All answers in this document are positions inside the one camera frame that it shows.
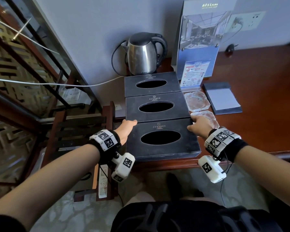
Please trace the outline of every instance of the desk surface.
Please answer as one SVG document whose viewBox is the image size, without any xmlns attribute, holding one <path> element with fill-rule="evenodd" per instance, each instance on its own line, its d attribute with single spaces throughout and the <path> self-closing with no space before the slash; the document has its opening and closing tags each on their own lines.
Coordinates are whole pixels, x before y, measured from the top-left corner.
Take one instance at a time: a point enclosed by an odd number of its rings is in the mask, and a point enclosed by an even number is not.
<svg viewBox="0 0 290 232">
<path fill-rule="evenodd" d="M 166 59 L 158 72 L 172 71 Z M 241 135 L 248 144 L 272 154 L 290 154 L 290 46 L 235 51 L 231 58 L 217 56 L 213 76 L 203 82 L 228 81 L 243 113 L 216 115 L 220 126 Z M 198 166 L 206 155 L 182 160 L 158 160 L 135 164 L 134 171 L 159 171 Z"/>
</svg>

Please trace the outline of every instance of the kettle lid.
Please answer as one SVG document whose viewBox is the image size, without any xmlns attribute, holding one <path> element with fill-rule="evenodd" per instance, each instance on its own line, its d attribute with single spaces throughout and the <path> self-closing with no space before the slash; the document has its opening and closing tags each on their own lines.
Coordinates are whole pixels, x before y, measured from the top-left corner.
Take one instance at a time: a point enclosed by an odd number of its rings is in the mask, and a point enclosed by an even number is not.
<svg viewBox="0 0 290 232">
<path fill-rule="evenodd" d="M 149 42 L 151 42 L 151 38 L 154 35 L 155 34 L 150 33 L 150 32 L 138 32 L 130 37 L 129 42 L 132 45 L 137 45 L 137 46 L 146 45 Z"/>
</svg>

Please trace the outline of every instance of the electrical socket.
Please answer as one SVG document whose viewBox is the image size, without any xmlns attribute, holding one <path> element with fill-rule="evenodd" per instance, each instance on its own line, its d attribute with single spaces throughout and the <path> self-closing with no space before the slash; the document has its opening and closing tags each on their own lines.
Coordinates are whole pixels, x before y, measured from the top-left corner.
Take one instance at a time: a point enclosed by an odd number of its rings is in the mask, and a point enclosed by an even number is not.
<svg viewBox="0 0 290 232">
<path fill-rule="evenodd" d="M 122 108 L 121 108 L 121 105 L 120 104 L 115 104 L 115 111 L 117 111 L 117 110 L 121 110 Z"/>
<path fill-rule="evenodd" d="M 265 15 L 265 11 L 244 13 L 244 14 L 233 14 L 231 15 L 229 22 L 225 28 L 226 32 L 237 32 L 237 31 L 247 31 L 255 29 L 263 16 Z M 243 22 L 243 27 L 241 28 L 241 24 L 238 21 L 241 20 Z"/>
</svg>

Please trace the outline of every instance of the black leather tissue box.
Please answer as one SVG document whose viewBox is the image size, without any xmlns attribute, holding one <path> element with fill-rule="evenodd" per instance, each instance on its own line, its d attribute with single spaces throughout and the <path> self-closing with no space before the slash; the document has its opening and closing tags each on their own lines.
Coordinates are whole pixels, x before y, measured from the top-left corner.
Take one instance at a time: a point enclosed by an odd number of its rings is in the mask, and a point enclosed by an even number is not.
<svg viewBox="0 0 290 232">
<path fill-rule="evenodd" d="M 176 72 L 125 77 L 125 97 L 179 92 Z"/>
<path fill-rule="evenodd" d="M 126 119 L 138 123 L 189 118 L 182 92 L 126 98 Z"/>
<path fill-rule="evenodd" d="M 138 123 L 127 140 L 127 152 L 138 162 L 196 157 L 201 153 L 197 136 L 187 130 L 192 120 Z"/>
</svg>

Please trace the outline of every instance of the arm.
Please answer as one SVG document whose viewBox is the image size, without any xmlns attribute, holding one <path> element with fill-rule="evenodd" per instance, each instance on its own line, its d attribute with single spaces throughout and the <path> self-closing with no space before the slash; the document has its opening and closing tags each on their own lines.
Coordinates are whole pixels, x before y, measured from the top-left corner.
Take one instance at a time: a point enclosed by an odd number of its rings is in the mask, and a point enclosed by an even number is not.
<svg viewBox="0 0 290 232">
<path fill-rule="evenodd" d="M 136 120 L 124 120 L 115 130 L 121 144 L 127 141 L 129 133 L 136 124 Z M 99 160 L 98 149 L 90 144 L 59 157 L 2 197 L 0 214 L 16 218 L 29 231 L 39 217 Z"/>
<path fill-rule="evenodd" d="M 196 123 L 187 129 L 206 140 L 213 129 L 209 120 L 204 116 L 191 118 Z M 251 146 L 242 148 L 234 162 L 261 186 L 290 206 L 290 163 Z"/>
</svg>

